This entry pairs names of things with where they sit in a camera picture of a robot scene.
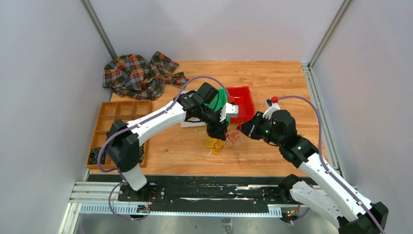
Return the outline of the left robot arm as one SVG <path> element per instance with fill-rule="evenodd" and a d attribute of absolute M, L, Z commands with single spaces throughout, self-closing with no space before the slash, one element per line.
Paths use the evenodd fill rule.
<path fill-rule="evenodd" d="M 179 92 L 175 99 L 165 107 L 146 116 L 123 122 L 116 120 L 107 132 L 107 140 L 101 147 L 116 165 L 116 170 L 131 188 L 131 196 L 144 201 L 149 196 L 147 179 L 140 163 L 143 152 L 141 146 L 151 137 L 175 124 L 197 118 L 207 125 L 207 135 L 214 139 L 226 140 L 228 117 L 237 117 L 239 108 L 229 97 L 218 110 L 210 108 L 218 90 L 205 82 L 201 87 L 186 93 Z"/>

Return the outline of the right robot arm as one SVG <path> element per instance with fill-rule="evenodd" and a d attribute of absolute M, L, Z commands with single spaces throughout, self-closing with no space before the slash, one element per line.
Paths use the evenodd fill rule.
<path fill-rule="evenodd" d="M 383 234 L 389 210 L 373 203 L 354 189 L 322 157 L 318 148 L 297 133 L 296 121 L 287 110 L 276 110 L 271 117 L 257 112 L 240 126 L 241 132 L 254 140 L 262 139 L 278 147 L 285 160 L 306 173 L 320 186 L 315 190 L 296 175 L 280 184 L 282 202 L 299 202 L 326 218 L 340 234 Z"/>

